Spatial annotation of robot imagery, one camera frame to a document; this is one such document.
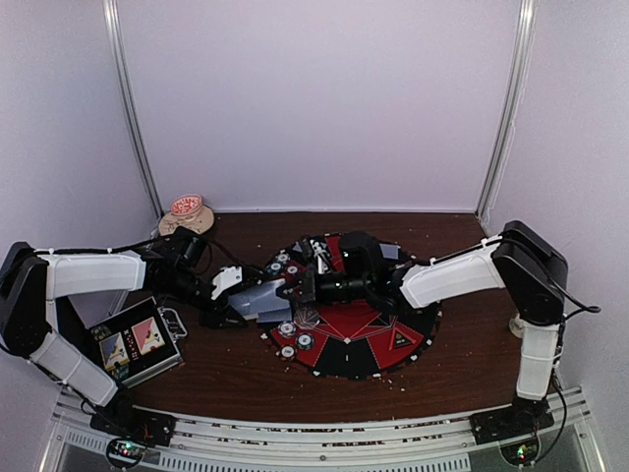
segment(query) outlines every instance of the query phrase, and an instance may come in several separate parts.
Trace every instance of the white backdrop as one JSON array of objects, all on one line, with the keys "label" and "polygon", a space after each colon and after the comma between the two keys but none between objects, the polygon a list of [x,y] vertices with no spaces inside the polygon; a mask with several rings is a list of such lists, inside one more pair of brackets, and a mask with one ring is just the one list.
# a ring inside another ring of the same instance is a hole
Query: white backdrop
[{"label": "white backdrop", "polygon": [[165,205],[473,210],[517,0],[120,0]]}]

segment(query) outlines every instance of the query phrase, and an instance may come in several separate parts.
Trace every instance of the white wall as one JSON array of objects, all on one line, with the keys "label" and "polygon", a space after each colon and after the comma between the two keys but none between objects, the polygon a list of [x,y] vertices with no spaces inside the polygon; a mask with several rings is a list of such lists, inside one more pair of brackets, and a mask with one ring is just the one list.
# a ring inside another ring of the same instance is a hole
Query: white wall
[{"label": "white wall", "polygon": [[[1,2],[0,44],[0,258],[18,240],[72,247],[145,237],[152,211],[102,2]],[[57,389],[4,354],[0,379],[0,470],[32,471]]]},{"label": "white wall", "polygon": [[164,204],[473,210],[517,0],[121,0]]},{"label": "white wall", "polygon": [[629,3],[541,2],[515,139],[489,228],[530,223],[599,316],[570,322],[560,372],[581,384],[614,466],[629,437]]}]

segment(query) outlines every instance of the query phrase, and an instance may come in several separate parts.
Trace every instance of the playing card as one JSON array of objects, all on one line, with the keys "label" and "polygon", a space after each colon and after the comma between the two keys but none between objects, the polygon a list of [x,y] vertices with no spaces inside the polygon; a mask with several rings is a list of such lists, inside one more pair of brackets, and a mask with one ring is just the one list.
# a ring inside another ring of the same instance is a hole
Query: playing card
[{"label": "playing card", "polygon": [[100,341],[100,354],[106,371],[129,363],[127,349],[120,332]]},{"label": "playing card", "polygon": [[134,325],[132,331],[142,355],[165,344],[159,327],[157,327],[157,322],[153,317]]}]

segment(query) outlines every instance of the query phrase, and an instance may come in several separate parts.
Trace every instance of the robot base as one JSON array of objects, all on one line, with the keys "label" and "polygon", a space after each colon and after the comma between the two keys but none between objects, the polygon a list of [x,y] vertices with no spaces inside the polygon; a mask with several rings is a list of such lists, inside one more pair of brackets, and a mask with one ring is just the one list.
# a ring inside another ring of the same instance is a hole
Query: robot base
[{"label": "robot base", "polygon": [[547,400],[514,398],[513,404],[497,410],[476,413],[470,417],[476,444],[505,441],[534,433],[554,425]]},{"label": "robot base", "polygon": [[[173,436],[176,420],[170,415],[134,408],[134,423],[139,427],[135,431],[130,431],[130,440],[151,446],[167,447]],[[125,436],[120,434],[120,430],[113,423],[107,422],[100,415],[93,415],[89,426],[109,435]]]}]

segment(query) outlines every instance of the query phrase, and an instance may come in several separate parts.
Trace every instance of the metal frame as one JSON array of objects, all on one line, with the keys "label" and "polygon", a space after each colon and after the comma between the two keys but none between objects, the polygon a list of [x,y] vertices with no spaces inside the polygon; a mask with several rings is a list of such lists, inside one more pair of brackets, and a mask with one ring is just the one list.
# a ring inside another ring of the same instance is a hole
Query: metal frame
[{"label": "metal frame", "polygon": [[515,110],[522,94],[528,66],[531,40],[533,38],[533,24],[535,21],[536,4],[537,0],[521,0],[520,22],[518,24],[515,46],[513,49],[509,85],[507,88],[506,98],[504,100],[504,107],[502,108],[500,124],[498,125],[498,133],[493,144],[491,161],[489,162],[489,168],[487,170],[485,183],[483,184],[481,198],[479,199],[479,204],[476,209],[476,216],[480,220],[485,219],[487,216],[489,206],[491,205],[491,199],[493,198],[500,182],[500,171],[506,160]]},{"label": "metal frame", "polygon": [[[593,433],[590,409],[580,388],[565,391],[566,424],[580,433],[577,441],[588,470],[604,472]],[[557,431],[563,407],[557,394],[549,395]],[[39,471],[56,471],[66,444],[103,453],[111,439],[89,428],[81,399],[64,390],[53,413],[56,422]],[[239,471],[311,472],[404,470],[470,470],[469,454],[498,448],[498,442],[476,445],[468,420],[474,412],[422,419],[367,423],[293,424],[255,423],[172,414],[177,419],[169,447],[151,449],[143,465],[169,472]]]},{"label": "metal frame", "polygon": [[131,91],[131,81],[129,79],[129,70],[127,68],[127,59],[125,57],[125,48],[122,40],[122,31],[120,29],[120,19],[118,17],[118,2],[117,0],[103,0],[105,9],[105,24],[107,25],[107,34],[109,35],[109,41],[111,42],[111,52],[114,56],[114,62],[116,64],[116,70],[118,73],[118,85],[120,86],[120,93],[122,95],[122,101],[125,108],[125,119],[127,122],[127,128],[129,129],[129,135],[131,136],[131,142],[134,148],[134,154],[136,155],[136,161],[138,162],[138,169],[144,184],[144,189],[148,193],[150,204],[155,213],[155,218],[160,219],[164,215],[163,206],[157,194],[157,187],[155,185],[155,179],[150,170],[148,164],[148,157],[146,156],[146,148],[140,130],[140,123],[138,121],[138,112],[136,110],[136,104]]}]

